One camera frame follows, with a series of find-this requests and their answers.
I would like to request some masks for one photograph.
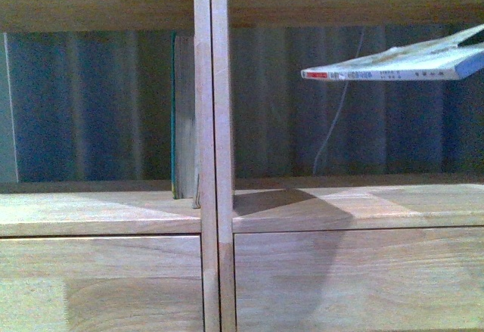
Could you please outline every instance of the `vertical wooden panel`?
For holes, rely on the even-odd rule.
[[[212,0],[213,88],[222,332],[236,329],[232,210],[234,152],[228,0]]]
[[[482,231],[238,234],[238,330],[483,330]]]
[[[200,238],[0,240],[0,330],[203,330]]]
[[[220,305],[210,11],[210,0],[194,0],[195,111],[200,147],[204,318],[205,331],[216,332],[220,331]]]

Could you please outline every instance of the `book spine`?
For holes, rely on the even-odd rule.
[[[303,70],[304,79],[318,81],[432,81],[457,80],[455,68],[444,70],[315,71]]]

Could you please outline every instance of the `white book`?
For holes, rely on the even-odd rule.
[[[454,35],[394,47],[301,72],[320,81],[459,80],[484,68],[484,24]]]

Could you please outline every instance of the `curtain fold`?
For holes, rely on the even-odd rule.
[[[467,27],[368,27],[361,56]],[[344,84],[304,80],[299,72],[354,58],[361,30],[234,31],[234,123],[240,177],[312,173]],[[286,81],[279,79],[281,74]],[[482,172],[483,86],[483,71],[460,82],[351,82],[318,174]],[[273,107],[279,110],[277,116],[269,111]],[[288,123],[281,125],[280,118]],[[289,141],[280,143],[279,139]],[[270,164],[277,152],[290,158],[276,169]]]
[[[169,32],[8,34],[21,182],[168,179]]]
[[[360,55],[467,27],[368,27]],[[361,30],[233,30],[238,177],[312,173],[343,84],[299,72],[353,58]],[[20,181],[170,178],[169,32],[7,38]],[[483,172],[483,86],[351,82],[318,174]]]

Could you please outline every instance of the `teal book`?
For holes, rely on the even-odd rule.
[[[172,191],[198,208],[199,168],[193,36],[172,35]]]

